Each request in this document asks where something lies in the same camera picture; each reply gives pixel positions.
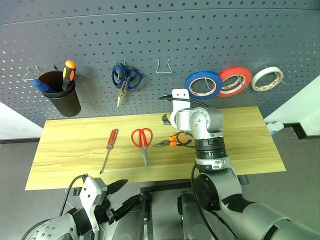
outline blue scissors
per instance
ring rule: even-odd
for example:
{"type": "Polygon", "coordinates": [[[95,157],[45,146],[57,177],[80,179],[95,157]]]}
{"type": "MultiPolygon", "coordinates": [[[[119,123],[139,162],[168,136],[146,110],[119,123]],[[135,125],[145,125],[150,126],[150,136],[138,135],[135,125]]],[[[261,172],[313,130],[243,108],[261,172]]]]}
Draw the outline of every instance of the blue scissors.
{"type": "Polygon", "coordinates": [[[126,67],[119,63],[112,68],[112,82],[118,89],[118,101],[116,107],[119,108],[127,91],[133,91],[142,81],[142,75],[134,67],[126,67]]]}

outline wooden table surface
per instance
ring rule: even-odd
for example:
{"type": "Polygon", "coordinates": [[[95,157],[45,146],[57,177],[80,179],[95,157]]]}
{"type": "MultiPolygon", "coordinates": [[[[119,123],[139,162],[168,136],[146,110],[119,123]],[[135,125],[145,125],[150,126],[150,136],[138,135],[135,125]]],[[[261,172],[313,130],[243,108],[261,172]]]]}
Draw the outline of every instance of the wooden table surface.
{"type": "MultiPolygon", "coordinates": [[[[221,111],[227,154],[238,175],[286,170],[257,107],[221,111]]],[[[171,125],[163,125],[163,114],[46,121],[25,189],[67,188],[74,177],[85,173],[101,177],[108,184],[119,179],[147,182],[190,178],[196,157],[194,148],[152,147],[177,132],[171,125]],[[99,175],[108,138],[116,128],[119,132],[114,147],[99,175]],[[147,149],[147,169],[141,151],[131,142],[131,133],[137,128],[150,128],[153,132],[147,149]]],[[[74,186],[82,186],[82,182],[79,180],[74,186]]]]}

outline white tape roll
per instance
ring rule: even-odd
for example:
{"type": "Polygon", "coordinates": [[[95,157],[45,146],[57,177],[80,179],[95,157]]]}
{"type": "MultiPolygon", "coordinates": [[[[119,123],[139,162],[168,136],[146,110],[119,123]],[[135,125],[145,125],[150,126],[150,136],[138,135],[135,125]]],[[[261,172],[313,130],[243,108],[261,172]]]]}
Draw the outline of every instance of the white tape roll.
{"type": "Polygon", "coordinates": [[[253,90],[255,90],[257,92],[268,91],[268,90],[274,88],[275,86],[277,86],[280,82],[282,82],[283,77],[284,77],[284,73],[278,67],[271,66],[271,67],[265,68],[265,69],[261,70],[260,72],[258,72],[252,78],[251,86],[252,86],[253,90]],[[267,84],[265,86],[256,86],[256,84],[260,78],[262,78],[263,76],[265,76],[267,74],[272,74],[272,73],[274,73],[276,75],[276,78],[272,82],[270,82],[269,84],[267,84]]]}

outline pegboard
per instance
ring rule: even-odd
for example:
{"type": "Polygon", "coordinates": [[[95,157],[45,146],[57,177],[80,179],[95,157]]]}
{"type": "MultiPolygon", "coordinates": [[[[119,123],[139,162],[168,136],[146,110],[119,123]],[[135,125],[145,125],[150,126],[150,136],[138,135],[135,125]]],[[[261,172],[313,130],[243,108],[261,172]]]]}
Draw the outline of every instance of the pegboard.
{"type": "Polygon", "coordinates": [[[62,70],[68,59],[77,63],[82,109],[76,118],[170,112],[172,103],[158,97],[183,88],[197,70],[243,66],[254,75],[277,66],[287,84],[266,92],[249,86],[232,97],[203,101],[217,108],[259,106],[266,117],[320,74],[318,1],[0,4],[0,101],[40,126],[65,117],[21,80],[27,66],[36,73],[35,66],[48,72],[53,64],[62,70]],[[169,57],[171,74],[156,74],[157,57],[161,70],[169,57]],[[143,74],[143,82],[117,108],[111,70],[123,60],[143,74]]]}

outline pen holder cup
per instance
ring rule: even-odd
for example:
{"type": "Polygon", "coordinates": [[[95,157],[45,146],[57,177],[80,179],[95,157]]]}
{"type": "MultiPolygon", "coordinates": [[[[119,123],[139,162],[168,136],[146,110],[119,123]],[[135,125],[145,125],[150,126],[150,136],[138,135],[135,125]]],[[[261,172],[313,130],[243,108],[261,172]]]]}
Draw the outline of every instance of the pen holder cup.
{"type": "Polygon", "coordinates": [[[76,92],[75,81],[72,81],[70,87],[63,91],[62,71],[49,71],[42,74],[38,79],[58,91],[56,93],[42,92],[42,94],[51,101],[61,115],[73,117],[80,113],[81,106],[76,92]]]}

